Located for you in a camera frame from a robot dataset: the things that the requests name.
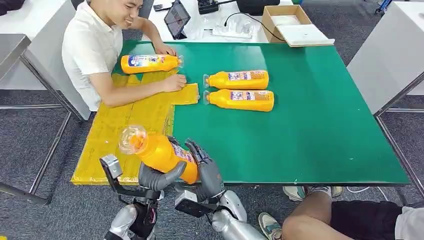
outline white shirt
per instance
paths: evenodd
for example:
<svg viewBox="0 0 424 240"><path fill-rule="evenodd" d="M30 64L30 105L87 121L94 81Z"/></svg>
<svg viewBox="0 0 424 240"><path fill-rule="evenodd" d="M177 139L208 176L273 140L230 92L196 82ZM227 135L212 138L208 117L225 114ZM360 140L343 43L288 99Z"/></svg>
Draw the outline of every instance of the white shirt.
<svg viewBox="0 0 424 240"><path fill-rule="evenodd" d="M397 240L424 239L424 207L402 207L402 214L396 219L394 237Z"/></svg>
<svg viewBox="0 0 424 240"><path fill-rule="evenodd" d="M86 1L78 5L63 37L63 65L73 86L90 108L97 111L100 96L89 75L111 73L123 45L122 29L108 26Z"/></svg>

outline knee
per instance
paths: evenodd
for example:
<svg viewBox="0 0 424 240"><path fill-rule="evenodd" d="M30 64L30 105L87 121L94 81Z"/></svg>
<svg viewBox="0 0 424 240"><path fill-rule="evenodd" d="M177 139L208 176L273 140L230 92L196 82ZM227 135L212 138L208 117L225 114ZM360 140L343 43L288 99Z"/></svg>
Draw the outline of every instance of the knee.
<svg viewBox="0 0 424 240"><path fill-rule="evenodd" d="M289 216L282 224L284 240L298 239L311 228L311 218L308 216Z"/></svg>

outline plastic bottle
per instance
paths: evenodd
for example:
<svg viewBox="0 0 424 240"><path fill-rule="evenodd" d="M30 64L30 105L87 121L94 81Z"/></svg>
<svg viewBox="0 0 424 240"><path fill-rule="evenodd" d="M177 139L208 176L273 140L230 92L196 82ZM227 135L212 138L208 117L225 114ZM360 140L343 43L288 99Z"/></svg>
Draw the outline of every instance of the plastic bottle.
<svg viewBox="0 0 424 240"><path fill-rule="evenodd" d="M204 91L203 99L206 104L214 104L224 109L269 112L274 107L274 93L267 90Z"/></svg>
<svg viewBox="0 0 424 240"><path fill-rule="evenodd" d="M203 84L218 89L266 89L269 75L265 70L220 71L214 75L203 75Z"/></svg>
<svg viewBox="0 0 424 240"><path fill-rule="evenodd" d="M180 178L189 184L197 180L198 167L189 151L171 143L165 135L148 135L140 125L130 125L122 131L119 149L125 154L136 154L144 164L162 173L185 161L187 166Z"/></svg>
<svg viewBox="0 0 424 240"><path fill-rule="evenodd" d="M183 56L165 54L124 55L120 59L122 71L126 74L169 71L176 67L182 67L183 62Z"/></svg>

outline sneaker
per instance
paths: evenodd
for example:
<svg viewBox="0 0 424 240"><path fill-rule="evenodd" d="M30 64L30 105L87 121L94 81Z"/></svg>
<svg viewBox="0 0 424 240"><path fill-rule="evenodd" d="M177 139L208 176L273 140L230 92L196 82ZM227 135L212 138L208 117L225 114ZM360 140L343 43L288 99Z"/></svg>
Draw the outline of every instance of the sneaker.
<svg viewBox="0 0 424 240"><path fill-rule="evenodd" d="M288 198L292 201L303 201L304 198L306 198L304 186L284 186L282 188L283 192L288 196ZM331 187L331 197L336 198L343 193L343 187L341 186L332 186Z"/></svg>
<svg viewBox="0 0 424 240"><path fill-rule="evenodd" d="M280 240L281 238L281 224L277 222L275 218L269 215L266 212L262 212L258 217L260 229L262 229L263 234L269 240Z"/></svg>

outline floor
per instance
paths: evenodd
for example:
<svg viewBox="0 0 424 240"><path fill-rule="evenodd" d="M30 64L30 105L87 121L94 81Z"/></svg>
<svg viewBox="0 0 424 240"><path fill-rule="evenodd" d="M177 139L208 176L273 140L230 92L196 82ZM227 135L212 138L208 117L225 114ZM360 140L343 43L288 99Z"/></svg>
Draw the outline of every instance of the floor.
<svg viewBox="0 0 424 240"><path fill-rule="evenodd" d="M148 14L152 1L145 1L142 16ZM371 0L305 0L303 8L310 19L329 37L345 64L354 56L380 17L373 14ZM125 39L139 39L135 32L125 32ZM424 102L424 97L408 97L404 102ZM52 103L43 91L0 91L0 105ZM0 111L0 181L29 190L65 116L61 109ZM87 122L71 119L53 161L41 182L38 194L51 197L47 206L39 206L0 193L0 236L12 240L101 240L118 210L109 186L75 186L69 182L85 144L94 115ZM424 117L419 113L386 113L383 116L421 181L424 181ZM248 220L258 228L260 212L269 212L282 222L296 206L283 194L282 186L231 185L243 202ZM405 205L421 200L413 185L382 187L389 200ZM166 189L159 203L158 239L218 240L220 237L203 218L194 218L173 210L175 192ZM361 193L345 191L337 200L382 201L374 187Z"/></svg>

